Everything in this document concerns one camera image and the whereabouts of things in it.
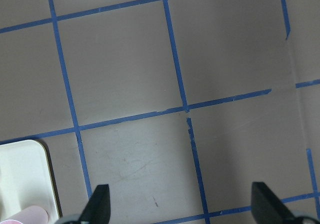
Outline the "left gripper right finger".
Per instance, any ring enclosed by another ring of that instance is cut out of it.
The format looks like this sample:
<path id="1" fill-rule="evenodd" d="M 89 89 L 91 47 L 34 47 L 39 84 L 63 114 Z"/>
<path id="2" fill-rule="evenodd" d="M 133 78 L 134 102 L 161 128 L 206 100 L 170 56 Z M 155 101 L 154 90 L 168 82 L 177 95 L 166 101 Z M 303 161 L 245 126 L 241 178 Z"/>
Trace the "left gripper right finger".
<path id="1" fill-rule="evenodd" d="M 293 221 L 294 215 L 264 183 L 251 184 L 251 214 L 255 221 Z"/>

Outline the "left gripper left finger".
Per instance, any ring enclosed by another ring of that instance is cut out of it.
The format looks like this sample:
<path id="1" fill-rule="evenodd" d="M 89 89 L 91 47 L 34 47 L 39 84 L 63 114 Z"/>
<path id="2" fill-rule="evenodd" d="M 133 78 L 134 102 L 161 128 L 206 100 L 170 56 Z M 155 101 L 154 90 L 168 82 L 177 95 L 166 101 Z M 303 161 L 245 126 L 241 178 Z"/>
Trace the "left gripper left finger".
<path id="1" fill-rule="evenodd" d="M 78 222 L 109 222 L 111 219 L 111 198 L 108 184 L 99 184 L 92 193 Z"/>

